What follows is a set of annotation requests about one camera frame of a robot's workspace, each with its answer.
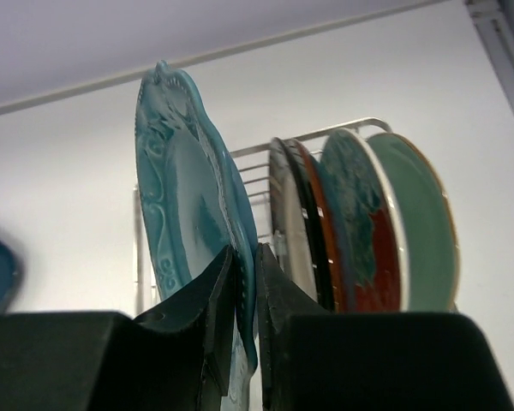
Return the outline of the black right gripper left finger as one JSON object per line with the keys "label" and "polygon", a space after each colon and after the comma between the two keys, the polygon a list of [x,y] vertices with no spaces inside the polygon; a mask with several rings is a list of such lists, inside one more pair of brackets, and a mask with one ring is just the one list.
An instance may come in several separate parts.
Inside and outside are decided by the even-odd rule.
{"label": "black right gripper left finger", "polygon": [[135,318],[0,315],[0,410],[217,410],[233,322],[232,247]]}

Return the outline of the beige plate with brown rim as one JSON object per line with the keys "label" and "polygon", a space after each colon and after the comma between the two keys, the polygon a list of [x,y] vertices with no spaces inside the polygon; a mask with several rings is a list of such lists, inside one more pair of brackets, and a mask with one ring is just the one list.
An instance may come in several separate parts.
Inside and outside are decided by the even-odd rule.
{"label": "beige plate with brown rim", "polygon": [[313,301],[333,310],[332,284],[316,202],[295,142],[272,139],[268,183],[278,262],[288,278]]}

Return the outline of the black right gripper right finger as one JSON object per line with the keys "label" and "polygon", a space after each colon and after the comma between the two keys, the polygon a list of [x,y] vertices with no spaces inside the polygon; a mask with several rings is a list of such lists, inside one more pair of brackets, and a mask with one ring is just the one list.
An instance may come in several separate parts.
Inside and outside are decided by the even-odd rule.
{"label": "black right gripper right finger", "polygon": [[470,318],[330,313],[284,274],[266,244],[255,275],[264,409],[513,409]]}

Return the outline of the teal embossed scalloped plate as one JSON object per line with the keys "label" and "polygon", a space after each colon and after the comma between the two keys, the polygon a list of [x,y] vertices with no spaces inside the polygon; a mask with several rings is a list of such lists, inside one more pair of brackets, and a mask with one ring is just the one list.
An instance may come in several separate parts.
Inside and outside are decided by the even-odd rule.
{"label": "teal embossed scalloped plate", "polygon": [[235,249],[236,330],[223,410],[249,408],[258,238],[248,195],[193,79],[160,61],[143,77],[135,112],[142,217],[159,296],[196,279],[226,245]]}

